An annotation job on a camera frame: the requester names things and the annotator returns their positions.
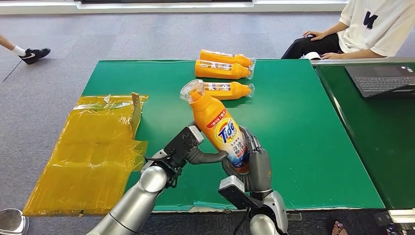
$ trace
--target green table mat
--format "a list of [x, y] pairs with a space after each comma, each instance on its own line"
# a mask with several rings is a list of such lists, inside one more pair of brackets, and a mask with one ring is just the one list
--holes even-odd
[[[149, 141], [152, 156], [192, 121], [179, 95], [192, 79], [194, 61], [100, 61], [83, 95], [148, 94], [136, 139]], [[269, 151], [273, 189], [288, 209], [384, 207], [308, 60], [259, 60], [252, 82], [253, 98], [224, 105]], [[216, 152], [207, 140], [201, 149]], [[217, 193], [225, 177], [220, 164], [188, 164], [177, 188], [164, 191], [155, 210], [233, 209]], [[138, 179], [133, 172], [126, 190]]]
[[363, 99], [344, 66], [316, 71], [385, 206], [415, 208], [415, 99]]

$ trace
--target orange detergent bottle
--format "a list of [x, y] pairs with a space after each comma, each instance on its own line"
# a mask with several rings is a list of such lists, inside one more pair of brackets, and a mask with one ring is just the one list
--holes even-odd
[[248, 58], [243, 54], [232, 55], [205, 49], [200, 51], [200, 59], [228, 64], [240, 64], [244, 67], [253, 66], [255, 64], [255, 58]]
[[242, 85], [239, 82], [205, 82], [205, 94], [218, 100], [239, 99], [243, 96], [252, 97], [255, 87], [253, 84]]
[[189, 102], [197, 126], [213, 146], [229, 153], [228, 159], [239, 173], [248, 173], [249, 153], [245, 137], [222, 102], [205, 93], [200, 79], [187, 83], [180, 91], [180, 97]]
[[240, 64], [227, 64], [207, 60], [196, 60], [195, 75], [197, 77], [212, 77], [223, 79], [252, 79], [254, 71]]

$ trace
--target person's hand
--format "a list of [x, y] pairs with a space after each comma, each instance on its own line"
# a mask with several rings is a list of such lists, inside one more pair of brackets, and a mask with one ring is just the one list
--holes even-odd
[[225, 158], [222, 161], [222, 168], [227, 175], [234, 175], [238, 177], [245, 185], [245, 191], [268, 191], [271, 190], [271, 160], [265, 149], [262, 148], [256, 136], [252, 135], [244, 127], [239, 129], [245, 137], [245, 145], [249, 153], [249, 173], [240, 174], [229, 159]]
[[302, 35], [302, 37], [303, 37], [303, 38], [306, 38], [306, 37], [308, 37], [309, 35], [313, 36], [313, 38], [311, 39], [311, 41], [321, 40], [321, 39], [323, 39], [325, 36], [327, 36], [327, 34], [326, 34], [326, 33], [324, 33], [324, 32], [307, 31], [307, 32], [305, 32], [305, 33]]
[[323, 54], [322, 59], [329, 59], [329, 60], [334, 60], [334, 59], [344, 59], [344, 54], [338, 54], [338, 53], [326, 53]]

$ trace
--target black sneaker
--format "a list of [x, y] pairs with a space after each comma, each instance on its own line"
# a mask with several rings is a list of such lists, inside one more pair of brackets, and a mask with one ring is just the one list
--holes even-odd
[[50, 53], [49, 48], [44, 48], [42, 50], [32, 50], [27, 49], [25, 56], [19, 56], [23, 61], [26, 62], [26, 64], [31, 65], [35, 63], [36, 61], [42, 59], [43, 57], [47, 56]]

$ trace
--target white sock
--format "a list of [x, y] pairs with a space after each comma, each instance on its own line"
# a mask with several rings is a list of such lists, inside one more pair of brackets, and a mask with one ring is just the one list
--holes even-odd
[[12, 50], [12, 52], [14, 52], [16, 55], [18, 55], [18, 56], [25, 56], [26, 55], [26, 50], [24, 50], [24, 49], [22, 49], [22, 48], [20, 48], [20, 47], [18, 47], [18, 46], [16, 46], [13, 50]]

